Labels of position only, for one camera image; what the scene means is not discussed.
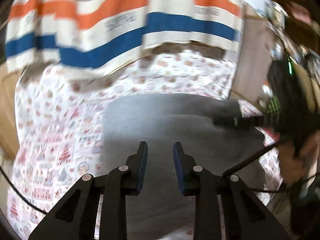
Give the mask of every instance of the cardboard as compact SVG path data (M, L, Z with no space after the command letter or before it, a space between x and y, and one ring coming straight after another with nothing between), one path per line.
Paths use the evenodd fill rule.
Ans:
M14 114L14 93L20 73L21 70L8 73L5 64L0 66L0 146L11 160L20 147Z

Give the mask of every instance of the gray mat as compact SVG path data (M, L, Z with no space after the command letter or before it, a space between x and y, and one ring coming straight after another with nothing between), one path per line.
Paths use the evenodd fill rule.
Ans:
M241 116L238 102L152 94L126 96L109 105L103 121L107 172L135 154L140 141L148 143L141 194L126 197L128 239L161 239L193 225L195 201L179 192L172 153L175 142L182 143L197 165L216 175L263 147L264 136L256 129L215 127L213 116ZM250 187L263 188L265 175L258 161L238 174Z

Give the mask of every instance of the striped curtain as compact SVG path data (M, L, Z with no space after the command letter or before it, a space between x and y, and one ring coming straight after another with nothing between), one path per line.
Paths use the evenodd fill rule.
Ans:
M164 42L238 51L241 0L15 0L10 71L37 61L108 74Z

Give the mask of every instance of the orange stripe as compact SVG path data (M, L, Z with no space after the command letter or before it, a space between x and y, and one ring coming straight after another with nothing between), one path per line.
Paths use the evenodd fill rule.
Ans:
M119 13L146 6L148 0L105 0L99 9L77 17L80 29L89 29L97 22Z
M240 17L240 7L229 0L196 0L196 4L200 6L215 6L225 9L230 13Z
M71 18L78 22L79 29L90 29L97 22L119 13L137 9L147 5L148 0L105 0L93 13L76 15L73 1L55 0L38 4L38 0L29 0L24 5L13 5L9 19L24 17L29 11L38 9L38 15L55 14L56 18Z

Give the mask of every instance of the human hand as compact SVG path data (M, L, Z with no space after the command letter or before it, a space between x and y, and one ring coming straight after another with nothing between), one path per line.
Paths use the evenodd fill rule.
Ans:
M320 131L310 135L299 151L299 156L294 158L295 147L292 141L278 146L280 174L284 182L291 184L304 177L311 177L317 172L318 156L320 150Z

